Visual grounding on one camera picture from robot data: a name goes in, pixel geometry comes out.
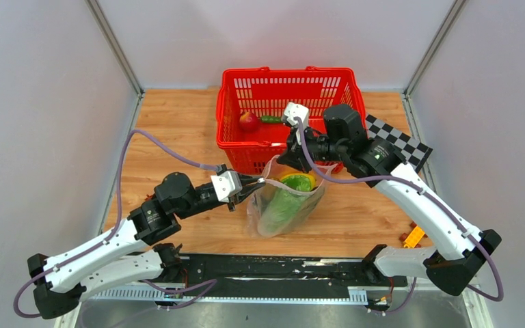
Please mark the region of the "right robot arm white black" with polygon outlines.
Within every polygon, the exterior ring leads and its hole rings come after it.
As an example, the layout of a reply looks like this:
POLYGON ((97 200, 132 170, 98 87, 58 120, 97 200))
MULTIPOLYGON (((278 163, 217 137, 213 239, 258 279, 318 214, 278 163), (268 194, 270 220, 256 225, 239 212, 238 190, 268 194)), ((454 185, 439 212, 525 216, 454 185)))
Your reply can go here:
POLYGON ((309 125, 307 107, 290 102, 281 120, 290 128, 278 162, 301 172, 317 172, 318 163, 340 163, 351 184, 364 182, 399 206, 432 241, 423 248, 380 244, 363 260, 364 279, 380 285, 389 277, 425 278, 441 291, 458 296, 471 288, 484 264, 491 269, 501 301, 502 280, 492 260, 501 243, 494 230, 481 230, 458 215, 423 182, 401 151, 380 137, 369 137, 362 115, 339 104, 323 112, 324 133, 309 125))

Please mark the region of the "green white napa cabbage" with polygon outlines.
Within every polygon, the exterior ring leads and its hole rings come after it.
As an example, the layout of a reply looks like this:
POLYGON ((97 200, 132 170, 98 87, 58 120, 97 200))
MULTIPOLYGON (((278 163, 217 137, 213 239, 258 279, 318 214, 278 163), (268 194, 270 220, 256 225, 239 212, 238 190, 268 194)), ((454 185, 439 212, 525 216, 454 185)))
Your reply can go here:
POLYGON ((276 187, 258 222, 258 233, 265 237, 290 232, 299 216, 299 211, 309 195, 276 187))

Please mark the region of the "yellow lemon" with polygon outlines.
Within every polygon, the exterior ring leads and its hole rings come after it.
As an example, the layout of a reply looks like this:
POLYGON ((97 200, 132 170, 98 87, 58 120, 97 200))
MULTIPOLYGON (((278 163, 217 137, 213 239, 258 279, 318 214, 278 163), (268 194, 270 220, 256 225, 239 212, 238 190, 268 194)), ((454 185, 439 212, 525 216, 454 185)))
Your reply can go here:
POLYGON ((317 180, 311 174, 289 173, 279 179, 280 187, 300 192, 311 192, 317 187, 317 180))

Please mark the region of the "clear zip top bag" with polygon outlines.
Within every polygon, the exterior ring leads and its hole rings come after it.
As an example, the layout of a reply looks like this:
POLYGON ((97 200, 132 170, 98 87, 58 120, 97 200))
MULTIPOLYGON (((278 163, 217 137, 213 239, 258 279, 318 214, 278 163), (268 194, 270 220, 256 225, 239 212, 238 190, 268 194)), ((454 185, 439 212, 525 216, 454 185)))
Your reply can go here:
POLYGON ((335 165, 318 166, 322 173, 303 173, 278 163, 275 155, 265 165, 266 184, 247 201, 248 233, 253 237, 272 238, 297 229, 312 214, 327 191, 335 165))

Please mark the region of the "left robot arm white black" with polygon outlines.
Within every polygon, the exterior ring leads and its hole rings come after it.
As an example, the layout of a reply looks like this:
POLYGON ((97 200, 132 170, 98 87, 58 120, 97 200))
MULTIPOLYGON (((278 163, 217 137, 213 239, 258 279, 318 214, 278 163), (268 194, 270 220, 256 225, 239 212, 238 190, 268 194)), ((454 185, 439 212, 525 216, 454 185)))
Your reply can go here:
POLYGON ((198 187, 181 172, 168 174, 142 205, 111 230, 56 256, 35 254, 27 266, 38 316, 52 319, 114 286, 182 273, 178 248, 163 240, 180 231, 179 221, 220 206, 234 210, 265 186, 262 176, 223 169, 198 187))

